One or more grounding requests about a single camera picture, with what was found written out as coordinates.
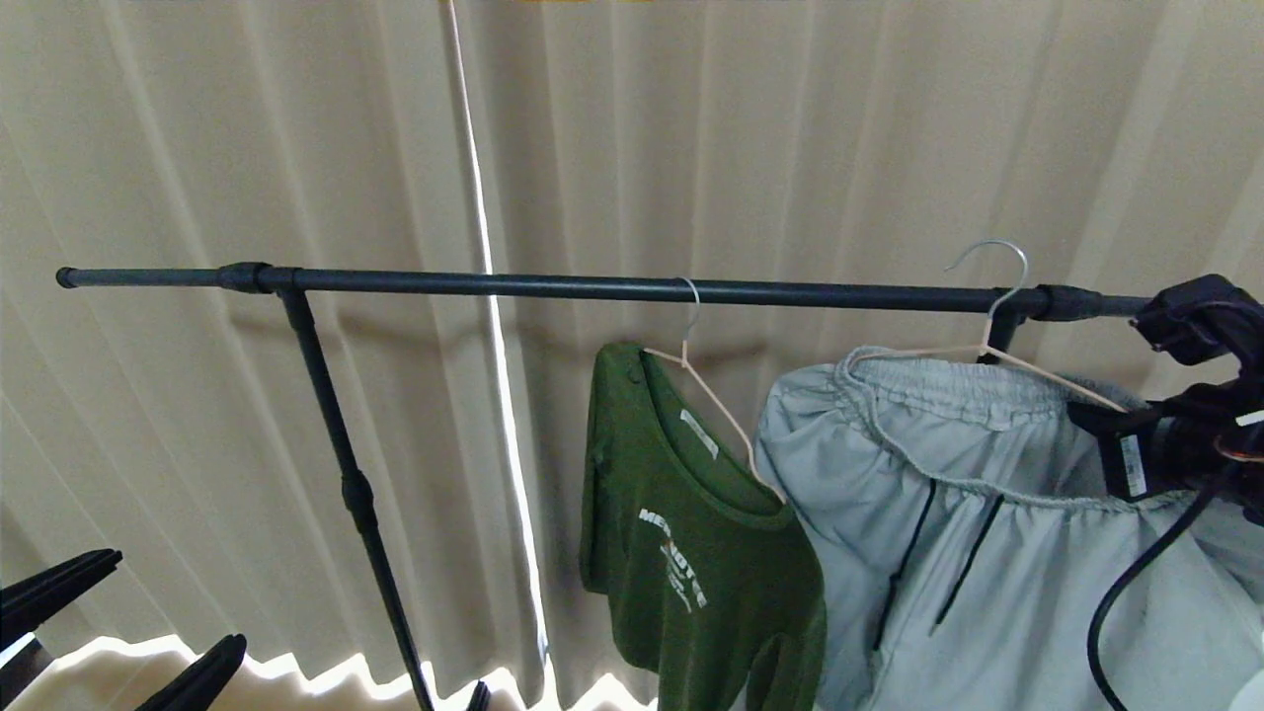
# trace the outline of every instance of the green t-shirt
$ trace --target green t-shirt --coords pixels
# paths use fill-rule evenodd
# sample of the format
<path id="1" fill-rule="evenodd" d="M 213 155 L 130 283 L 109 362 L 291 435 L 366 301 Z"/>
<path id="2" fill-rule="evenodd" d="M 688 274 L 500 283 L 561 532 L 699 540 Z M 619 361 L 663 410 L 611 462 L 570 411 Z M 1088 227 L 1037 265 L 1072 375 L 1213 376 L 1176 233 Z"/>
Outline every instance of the green t-shirt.
<path id="1" fill-rule="evenodd" d="M 614 645 L 659 673 L 659 708 L 811 708 L 825 633 L 820 566 L 794 510 L 698 421 L 632 343 L 593 369 L 584 587 Z"/>

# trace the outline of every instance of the drawstring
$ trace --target drawstring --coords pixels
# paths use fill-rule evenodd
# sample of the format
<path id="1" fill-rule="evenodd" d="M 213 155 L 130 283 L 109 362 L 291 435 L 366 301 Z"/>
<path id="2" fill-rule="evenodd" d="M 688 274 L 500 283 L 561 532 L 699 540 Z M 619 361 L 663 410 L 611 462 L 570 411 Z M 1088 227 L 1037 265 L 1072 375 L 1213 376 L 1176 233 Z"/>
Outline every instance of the drawstring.
<path id="1" fill-rule="evenodd" d="M 910 540 L 909 547 L 904 549 L 904 557 L 900 558 L 900 567 L 887 581 L 886 602 L 882 603 L 882 615 L 877 619 L 877 638 L 873 639 L 875 650 L 882 644 L 882 633 L 886 631 L 886 616 L 891 614 L 891 605 L 895 602 L 895 592 L 900 586 L 900 578 L 904 577 L 904 568 L 909 564 L 909 558 L 913 557 L 913 547 L 918 544 L 918 536 L 921 535 L 921 524 L 927 522 L 927 514 L 930 512 L 930 502 L 935 498 L 937 483 L 938 482 L 935 482 L 935 479 L 930 479 L 930 490 L 927 492 L 927 502 L 921 506 L 921 515 L 918 516 L 918 525 L 913 528 L 913 540 Z"/>
<path id="2" fill-rule="evenodd" d="M 992 528 L 992 521 L 996 520 L 996 512 L 1001 510 L 1001 502 L 1005 501 L 1004 496 L 997 495 L 996 501 L 992 502 L 992 507 L 987 511 L 987 519 L 983 521 L 983 528 L 980 529 L 978 536 L 975 538 L 975 545 L 969 547 L 969 555 L 966 557 L 966 566 L 961 569 L 961 574 L 957 576 L 957 582 L 952 586 L 952 592 L 948 593 L 948 600 L 944 602 L 943 610 L 935 616 L 935 625 L 944 621 L 948 616 L 948 610 L 952 609 L 952 603 L 957 600 L 957 592 L 961 590 L 961 584 L 966 582 L 966 576 L 969 574 L 969 567 L 975 564 L 975 555 L 978 553 L 978 548 L 983 545 L 983 538 L 987 535 L 987 530 Z"/>

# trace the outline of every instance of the hanger hook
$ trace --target hanger hook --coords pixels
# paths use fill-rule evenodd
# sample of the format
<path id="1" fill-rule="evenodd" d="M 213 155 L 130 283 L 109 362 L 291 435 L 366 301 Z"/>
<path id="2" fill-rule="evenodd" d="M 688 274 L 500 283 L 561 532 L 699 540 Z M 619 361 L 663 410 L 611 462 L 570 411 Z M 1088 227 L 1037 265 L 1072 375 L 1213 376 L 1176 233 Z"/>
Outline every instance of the hanger hook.
<path id="1" fill-rule="evenodd" d="M 694 292 L 693 314 L 690 314 L 689 316 L 689 325 L 685 326 L 685 338 L 681 339 L 684 343 L 689 343 L 689 334 L 693 333 L 694 325 L 698 323 L 698 318 L 702 316 L 703 314 L 703 297 L 702 295 L 698 294 L 698 285 L 694 283 L 694 280 L 689 277 L 680 277 L 680 278 L 684 280 L 685 283 L 689 285 L 689 288 L 693 290 Z"/>
<path id="2" fill-rule="evenodd" d="M 967 247 L 966 250 L 962 252 L 959 257 L 957 257 L 956 262 L 944 267 L 944 271 L 947 272 L 949 269 L 956 269 L 957 266 L 959 266 L 966 259 L 966 257 L 969 256 L 971 252 L 978 249 L 985 244 L 1004 244 L 1005 247 L 1012 249 L 1014 253 L 1018 254 L 1019 259 L 1023 262 L 1023 275 L 1019 277 L 1019 283 L 1015 285 L 1014 288 L 1002 294 L 1000 299 L 992 301 L 992 305 L 987 307 L 987 320 L 991 321 L 994 318 L 996 318 L 996 310 L 1001 306 L 1001 304 L 1009 301 L 1015 294 L 1023 291 L 1023 288 L 1026 286 L 1026 277 L 1028 273 L 1031 271 L 1031 263 L 1028 262 L 1026 252 L 1023 252 L 1023 248 L 1019 247 L 1018 244 L 1014 244 L 1012 242 L 1009 242 L 1006 239 L 981 239 L 975 244 Z"/>

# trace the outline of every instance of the neckline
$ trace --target neckline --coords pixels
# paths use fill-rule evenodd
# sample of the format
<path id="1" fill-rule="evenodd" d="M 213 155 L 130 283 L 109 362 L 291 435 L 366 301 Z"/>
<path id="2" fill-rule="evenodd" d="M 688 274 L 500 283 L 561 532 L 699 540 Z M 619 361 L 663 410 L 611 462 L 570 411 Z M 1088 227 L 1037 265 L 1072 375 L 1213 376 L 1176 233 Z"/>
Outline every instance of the neckline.
<path id="1" fill-rule="evenodd" d="M 667 374 L 664 371 L 662 366 L 659 363 L 657 357 L 646 353 L 640 344 L 633 344 L 632 357 L 636 361 L 636 368 L 640 371 L 641 374 L 641 382 L 636 385 L 638 395 L 637 401 L 646 410 L 646 414 L 650 419 L 648 426 L 652 430 L 653 439 L 659 444 L 659 447 L 662 448 L 667 458 L 671 461 L 671 468 L 674 471 L 674 474 L 680 479 L 683 479 L 685 485 L 689 486 L 689 488 L 694 493 L 696 493 L 708 506 L 718 511 L 724 517 L 731 519 L 744 526 L 761 530 L 780 530 L 784 529 L 786 525 L 789 525 L 791 521 L 794 521 L 794 509 L 791 509 L 789 504 L 781 504 L 780 501 L 777 501 L 776 497 L 767 491 L 766 485 L 761 482 L 758 478 L 756 478 L 756 476 L 751 472 L 750 467 L 747 467 L 741 462 L 741 459 L 734 457 L 733 453 L 729 452 L 728 447 L 726 447 L 724 443 L 718 439 L 715 439 L 715 444 L 719 447 L 720 454 L 729 464 L 732 464 L 734 469 L 737 469 L 737 476 L 734 477 L 733 482 L 734 486 L 753 487 L 760 492 L 760 496 L 766 497 L 769 502 L 776 506 L 777 509 L 769 514 L 760 514 L 755 511 L 738 509 L 733 504 L 729 504 L 723 498 L 720 498 L 719 496 L 717 496 L 698 479 L 698 476 L 689 467 L 689 464 L 681 458 L 680 452 L 676 450 L 676 448 L 671 444 L 671 440 L 667 438 L 666 430 L 664 430 L 662 420 L 660 417 L 661 411 L 659 406 L 655 404 L 653 395 L 651 393 L 651 387 L 655 387 L 650 382 L 651 371 L 653 371 L 652 376 L 655 377 L 655 381 L 660 383 L 659 387 L 662 390 L 664 393 L 675 399 L 685 407 L 689 407 L 689 401 L 685 400 L 684 396 L 681 396 L 680 391 L 676 390 L 676 386 L 671 382 L 670 378 L 667 378 Z M 712 439 L 714 439 L 714 435 L 710 433 L 710 428 L 707 426 L 705 421 L 703 421 L 699 417 L 698 423 L 703 428 L 703 430 L 707 431 L 707 434 L 710 435 Z"/>

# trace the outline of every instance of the beige curtain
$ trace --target beige curtain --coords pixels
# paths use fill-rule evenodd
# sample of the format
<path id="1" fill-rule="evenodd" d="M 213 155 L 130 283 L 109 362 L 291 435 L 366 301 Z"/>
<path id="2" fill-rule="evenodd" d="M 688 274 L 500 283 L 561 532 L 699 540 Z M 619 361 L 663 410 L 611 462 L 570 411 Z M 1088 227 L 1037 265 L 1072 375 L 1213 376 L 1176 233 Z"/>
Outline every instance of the beige curtain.
<path id="1" fill-rule="evenodd" d="M 1183 0 L 3 4 L 0 573 L 125 552 L 54 650 L 241 631 L 310 677 L 360 650 L 402 672 L 274 300 L 66 292 L 58 266 L 480 271 L 485 218 L 499 272 L 997 286 L 1006 254 L 940 267 L 1004 237 L 1033 282 L 1217 271 L 1261 296 L 1261 37 L 1256 4 Z M 533 701 L 487 305 L 313 307 L 440 692 L 504 665 Z M 560 701 L 605 672 L 647 700 L 578 581 L 588 376 L 605 340 L 674 348 L 685 309 L 501 307 Z M 753 426 L 790 368 L 978 326 L 705 306 L 693 348 Z M 1232 366 L 1181 368 L 1122 320 L 1015 350 L 1145 395 Z"/>
<path id="2" fill-rule="evenodd" d="M 1009 254 L 940 268 L 1002 237 L 1028 249 L 1033 283 L 1153 295 L 1218 271 L 1264 291 L 1258 5 L 455 8 L 501 271 L 999 286 L 1016 278 Z M 578 579 L 586 387 L 600 343 L 674 348 L 686 309 L 506 307 L 562 705 L 611 669 L 648 698 Z M 980 326 L 705 306 L 691 353 L 753 428 L 790 368 Z M 1232 372 L 1157 358 L 1122 320 L 1026 325 L 1015 348 L 1150 395 Z"/>

